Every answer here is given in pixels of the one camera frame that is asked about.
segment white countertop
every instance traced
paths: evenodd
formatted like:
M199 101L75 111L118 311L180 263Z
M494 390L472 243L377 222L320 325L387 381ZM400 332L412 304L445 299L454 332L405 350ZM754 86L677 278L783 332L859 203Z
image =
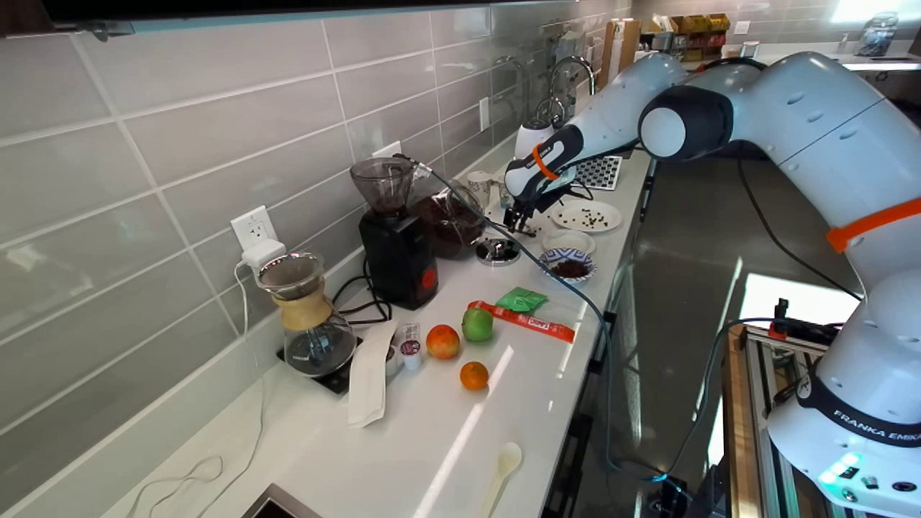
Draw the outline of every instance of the white countertop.
M625 217L625 224L596 237L592 259L597 268L580 286L600 308L618 281L648 164L645 154L632 154L618 190L596 194ZM209 502L203 517L242 517L268 483L331 518L477 517L494 475L494 456L505 442L524 446L524 466L505 483L494 517L540 517L597 324L580 299L524 258L510 268L438 263L438 273L438 296L419 311L396 311L396 319L419 324L423 332L433 324L459 325L465 304L494 304L521 286L550 296L534 316L569 324L574 344L566 345L497 324L492 345L462 345L459 360L425 360L416 373L403 368L387 383L384 419L369 429L347 429L346 397L281 363L264 368L264 351L254 351L248 367L262 367L264 375L146 482L114 502L107 517L130 517L131 504L137 504L134 517L150 517L150 508L156 517L199 517ZM465 360L490 367L490 396L459 390L458 373ZM256 446L258 416L264 419L262 442L245 470ZM156 483L189 473L212 482Z

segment orange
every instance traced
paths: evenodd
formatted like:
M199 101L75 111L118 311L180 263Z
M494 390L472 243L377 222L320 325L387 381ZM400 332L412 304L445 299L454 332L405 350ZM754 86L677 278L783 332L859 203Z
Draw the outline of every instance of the orange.
M459 358L459 335L452 325L433 325L425 335L425 354L433 360Z
M485 393L490 390L490 368L484 363L462 363L459 387L465 393Z

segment white robotic arm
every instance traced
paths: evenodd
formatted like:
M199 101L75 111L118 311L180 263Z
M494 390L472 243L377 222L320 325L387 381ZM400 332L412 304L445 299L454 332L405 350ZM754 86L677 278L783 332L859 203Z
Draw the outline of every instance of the white robotic arm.
M822 55L774 66L727 60L685 75L669 59L625 69L559 137L513 161L518 227L553 206L569 164L642 141L656 158L760 147L832 224L865 286L810 383L770 411L783 459L826 499L921 517L921 134L880 92Z

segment backsplash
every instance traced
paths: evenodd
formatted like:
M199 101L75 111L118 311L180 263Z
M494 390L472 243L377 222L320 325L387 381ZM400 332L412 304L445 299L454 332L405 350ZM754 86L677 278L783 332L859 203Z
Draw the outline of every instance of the backsplash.
M0 40L0 512L242 335L232 217L268 206L288 247L340 263L360 247L353 161L400 140L459 173L524 118L540 26L597 39L628 10L543 0ZM254 316L271 311L256 295Z
M730 40L805 45L858 39L864 20L832 23L839 3L864 0L656 0L635 3L635 16L727 16L730 23L747 20L747 36L727 33ZM894 40L913 40L921 20L901 20Z

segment green apple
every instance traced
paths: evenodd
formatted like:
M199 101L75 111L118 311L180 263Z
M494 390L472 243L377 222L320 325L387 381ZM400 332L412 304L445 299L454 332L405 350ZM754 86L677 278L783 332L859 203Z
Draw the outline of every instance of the green apple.
M465 344L490 344L492 341L492 314L481 308L469 308L462 314L462 341Z

